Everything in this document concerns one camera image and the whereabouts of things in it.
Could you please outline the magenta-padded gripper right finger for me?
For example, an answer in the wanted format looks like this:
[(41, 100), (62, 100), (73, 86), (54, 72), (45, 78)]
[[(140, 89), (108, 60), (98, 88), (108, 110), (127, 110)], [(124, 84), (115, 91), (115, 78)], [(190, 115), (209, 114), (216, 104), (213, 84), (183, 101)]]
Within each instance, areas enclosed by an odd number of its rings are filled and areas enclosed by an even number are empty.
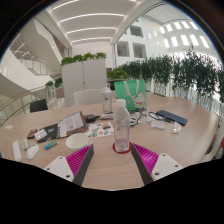
[(182, 169), (167, 153), (157, 154), (137, 144), (131, 145), (131, 154), (145, 185)]

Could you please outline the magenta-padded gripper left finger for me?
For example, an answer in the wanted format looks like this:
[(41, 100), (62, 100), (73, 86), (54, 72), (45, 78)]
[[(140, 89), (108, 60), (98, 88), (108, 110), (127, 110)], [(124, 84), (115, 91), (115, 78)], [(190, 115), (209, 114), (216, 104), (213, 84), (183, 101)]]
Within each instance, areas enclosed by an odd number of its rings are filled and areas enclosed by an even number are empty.
[(93, 155), (94, 148), (90, 144), (67, 157), (58, 156), (44, 170), (81, 186)]

